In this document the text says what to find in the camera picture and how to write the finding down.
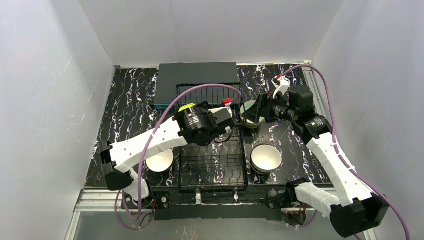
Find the green white bowl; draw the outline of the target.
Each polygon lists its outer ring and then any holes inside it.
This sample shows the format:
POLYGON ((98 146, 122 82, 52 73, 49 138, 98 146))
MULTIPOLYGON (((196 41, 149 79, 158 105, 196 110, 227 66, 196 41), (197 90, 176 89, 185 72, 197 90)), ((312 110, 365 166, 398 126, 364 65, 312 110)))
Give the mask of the green white bowl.
POLYGON ((196 104, 195 103, 189 103, 189 104, 186 104, 186 105, 183 105, 183 106, 181 106, 180 108, 179 108, 179 112, 182 112, 182 111, 184 111, 184 110, 186 110, 186 109, 188 109, 188 108, 192 108, 192 107, 194 107, 196 104))

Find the orange white bowl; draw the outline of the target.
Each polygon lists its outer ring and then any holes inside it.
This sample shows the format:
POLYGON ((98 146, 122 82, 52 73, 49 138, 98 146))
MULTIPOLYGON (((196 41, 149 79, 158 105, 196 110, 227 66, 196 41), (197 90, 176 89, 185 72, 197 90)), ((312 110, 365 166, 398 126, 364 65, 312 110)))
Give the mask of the orange white bowl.
POLYGON ((172 149, 158 153, 145 162, 150 171, 155 173, 163 173, 171 168, 174 161, 174 153, 172 149))

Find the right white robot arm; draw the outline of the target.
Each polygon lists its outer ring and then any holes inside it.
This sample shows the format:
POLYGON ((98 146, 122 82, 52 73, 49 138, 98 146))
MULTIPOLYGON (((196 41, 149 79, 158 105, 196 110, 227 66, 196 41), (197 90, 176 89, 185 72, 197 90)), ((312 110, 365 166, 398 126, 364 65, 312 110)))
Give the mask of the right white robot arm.
POLYGON ((319 160, 337 194, 330 194, 301 178, 286 184, 284 202, 300 202, 313 207, 330 219, 343 238, 380 226, 388 203, 352 173, 353 167, 342 162, 342 151, 333 142, 334 130, 324 116, 316 113, 310 88, 295 85, 286 92, 288 100, 282 93, 276 97, 261 94, 241 116, 254 123, 260 118, 266 122, 290 122, 294 133, 319 160))

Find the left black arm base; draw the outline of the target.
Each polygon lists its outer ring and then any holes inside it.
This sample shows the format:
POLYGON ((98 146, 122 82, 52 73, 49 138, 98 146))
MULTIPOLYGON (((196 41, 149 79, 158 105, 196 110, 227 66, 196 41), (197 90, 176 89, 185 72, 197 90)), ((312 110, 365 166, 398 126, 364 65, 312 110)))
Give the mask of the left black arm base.
POLYGON ((124 210, 134 222, 141 221, 147 214, 156 216, 157 210, 166 210, 171 204, 171 195, 168 191, 153 191, 148 180, 142 179, 141 196, 138 186, 133 182, 127 189, 121 190, 120 208, 124 210))

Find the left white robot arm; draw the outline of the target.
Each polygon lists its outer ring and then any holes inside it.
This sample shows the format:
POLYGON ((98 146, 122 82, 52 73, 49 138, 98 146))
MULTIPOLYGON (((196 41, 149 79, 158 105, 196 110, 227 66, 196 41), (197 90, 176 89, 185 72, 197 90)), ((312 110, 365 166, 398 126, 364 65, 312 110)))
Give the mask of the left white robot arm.
POLYGON ((235 127, 230 104, 209 108, 207 102, 177 112, 159 124, 125 141, 99 143, 102 171, 109 191, 123 190, 133 200, 147 198, 148 183, 134 171, 134 166, 165 151, 189 144, 210 145, 235 127))

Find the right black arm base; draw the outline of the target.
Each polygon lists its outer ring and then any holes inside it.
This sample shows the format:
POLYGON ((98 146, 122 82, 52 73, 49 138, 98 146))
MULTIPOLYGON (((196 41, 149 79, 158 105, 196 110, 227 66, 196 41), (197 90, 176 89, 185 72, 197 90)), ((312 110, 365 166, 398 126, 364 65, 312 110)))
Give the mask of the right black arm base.
POLYGON ((312 217, 307 220, 306 211, 308 204, 298 200, 295 193, 295 188, 301 184, 311 183, 306 178, 300 178, 290 181, 286 184, 285 190, 270 190, 266 193, 265 198, 258 198, 257 204, 265 205, 269 209, 284 209, 299 207, 294 212, 283 211, 283 220, 287 227, 300 229, 310 225, 316 218, 318 211, 315 210, 312 217))

